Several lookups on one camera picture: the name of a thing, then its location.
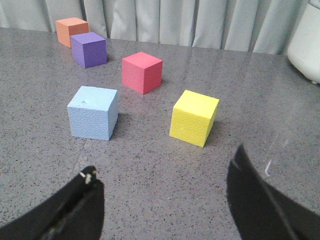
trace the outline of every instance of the cube face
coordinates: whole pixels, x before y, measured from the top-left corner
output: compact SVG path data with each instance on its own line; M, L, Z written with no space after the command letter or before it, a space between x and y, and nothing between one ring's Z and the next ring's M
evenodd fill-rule
M118 91L82 86L67 110L74 137L109 140L118 119Z
M70 39L72 35L89 32L88 22L77 17L57 20L55 26L59 43L69 48L72 46Z
M160 86L163 61L144 52L122 59L122 84L146 94Z
M173 107L170 136L204 147L217 115L219 101L185 90Z
M71 36L73 59L89 68L107 62L107 41L94 32Z

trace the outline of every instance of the purple cube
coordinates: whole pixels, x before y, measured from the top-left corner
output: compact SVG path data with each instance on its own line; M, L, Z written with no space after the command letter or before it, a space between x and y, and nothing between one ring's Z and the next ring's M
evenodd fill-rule
M73 59L89 68L107 62L107 41L95 32L87 32L71 36Z

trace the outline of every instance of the yellow cube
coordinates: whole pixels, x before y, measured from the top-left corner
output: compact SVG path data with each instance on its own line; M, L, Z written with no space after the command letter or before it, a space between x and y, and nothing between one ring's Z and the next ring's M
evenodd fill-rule
M173 107L170 136L203 148L214 124L219 101L185 90Z

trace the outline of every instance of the countertop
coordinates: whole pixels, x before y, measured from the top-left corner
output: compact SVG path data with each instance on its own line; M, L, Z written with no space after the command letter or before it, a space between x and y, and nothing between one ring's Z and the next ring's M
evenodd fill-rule
M137 52L163 60L145 95L121 82ZM84 69L55 33L0 28L0 226L94 165L101 239L239 240L226 178L241 143L266 182L320 214L320 86L287 56L107 39L107 59ZM71 135L80 86L118 90L110 141ZM184 90L220 99L204 148L169 136Z

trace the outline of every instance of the white appliance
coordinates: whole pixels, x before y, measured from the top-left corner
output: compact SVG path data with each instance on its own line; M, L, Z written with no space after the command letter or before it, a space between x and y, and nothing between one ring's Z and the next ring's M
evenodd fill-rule
M320 0L309 0L288 47L290 62L320 84Z

